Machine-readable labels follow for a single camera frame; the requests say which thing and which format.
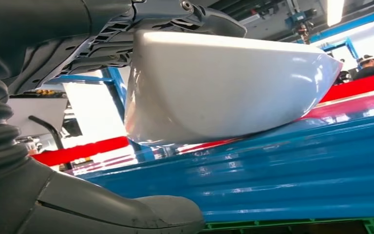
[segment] white wall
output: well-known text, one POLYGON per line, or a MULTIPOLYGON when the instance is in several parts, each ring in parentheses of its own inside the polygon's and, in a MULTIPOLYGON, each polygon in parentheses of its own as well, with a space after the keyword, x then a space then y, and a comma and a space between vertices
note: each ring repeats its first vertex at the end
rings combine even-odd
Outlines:
MULTIPOLYGON (((350 37, 352 44, 359 57, 364 55, 374 55, 374 22, 363 25, 359 28, 335 35, 329 39, 313 43, 315 46, 322 47, 326 44, 335 43, 350 37)), ((357 67, 356 60, 351 56, 346 46, 337 48, 332 51, 333 56, 337 59, 345 59, 345 69, 357 67)))

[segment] metal pipe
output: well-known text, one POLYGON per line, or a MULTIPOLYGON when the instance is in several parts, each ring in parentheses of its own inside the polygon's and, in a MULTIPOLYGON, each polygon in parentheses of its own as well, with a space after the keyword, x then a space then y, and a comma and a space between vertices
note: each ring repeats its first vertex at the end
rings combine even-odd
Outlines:
MULTIPOLYGON (((59 150, 64 149, 64 145, 62 144, 62 141, 61 141, 61 136, 59 135, 59 132, 56 130, 56 128, 52 124, 50 124, 50 123, 48 123, 48 122, 44 121, 43 119, 38 118, 36 116, 29 116, 28 119, 32 120, 33 122, 41 125, 45 129, 47 129, 51 133, 52 138, 54 138, 56 147, 59 150)), ((67 170, 70 170, 73 167, 72 167, 72 164, 69 162, 69 163, 65 163, 65 168, 67 170)))
POLYGON ((295 14, 295 9, 292 0, 286 0, 287 2, 287 7, 289 7, 289 11, 292 15, 295 14))

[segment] red stripe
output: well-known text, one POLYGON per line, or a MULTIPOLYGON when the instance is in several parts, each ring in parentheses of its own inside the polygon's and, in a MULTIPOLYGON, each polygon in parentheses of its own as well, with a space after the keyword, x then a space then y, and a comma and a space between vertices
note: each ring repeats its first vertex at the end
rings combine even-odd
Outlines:
POLYGON ((332 86, 320 102, 333 101, 374 91, 374 76, 332 86))
POLYGON ((39 155, 33 155, 36 160, 48 166, 55 166, 62 163, 68 163, 79 158, 91 157, 99 153, 124 148, 129 145, 125 136, 102 140, 96 143, 79 145, 73 148, 49 151, 39 155))

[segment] blue beam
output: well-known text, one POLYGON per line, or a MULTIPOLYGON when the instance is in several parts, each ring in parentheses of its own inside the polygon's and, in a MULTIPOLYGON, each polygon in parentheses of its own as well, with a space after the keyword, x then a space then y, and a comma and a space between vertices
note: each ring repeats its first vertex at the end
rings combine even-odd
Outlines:
POLYGON ((325 30, 323 32, 317 33, 316 35, 312 35, 310 38, 311 42, 319 41, 334 35, 337 35, 339 33, 346 32, 348 30, 360 27, 362 25, 365 25, 367 23, 374 22, 374 13, 368 16, 364 16, 360 19, 342 24, 340 26, 336 26, 333 28, 330 28, 328 30, 325 30))
POLYGON ((343 47, 345 45, 346 45, 346 41, 343 40, 343 41, 340 41, 340 42, 322 47, 322 50, 325 51, 325 52, 328 52, 328 51, 332 51, 332 50, 335 50, 337 48, 343 47))
POLYGON ((127 87, 125 86, 125 83, 121 77, 121 74, 118 68, 109 67, 106 70, 107 70, 107 73, 109 74, 108 77, 112 78, 112 81, 114 82, 114 85, 117 88, 117 92, 120 96, 121 102, 125 106, 126 98, 127 98, 127 87))
POLYGON ((63 75, 58 78, 52 79, 47 84, 50 83, 89 83, 89 84, 100 84, 105 82, 113 82, 112 78, 100 78, 100 77, 91 77, 91 76, 80 76, 80 75, 63 75))

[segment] fluorescent light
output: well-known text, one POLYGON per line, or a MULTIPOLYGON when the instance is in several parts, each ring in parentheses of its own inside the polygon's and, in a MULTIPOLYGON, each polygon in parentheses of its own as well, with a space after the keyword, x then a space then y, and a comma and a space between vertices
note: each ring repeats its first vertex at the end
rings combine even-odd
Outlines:
POLYGON ((342 20, 345 0, 328 0, 328 25, 332 26, 342 20))

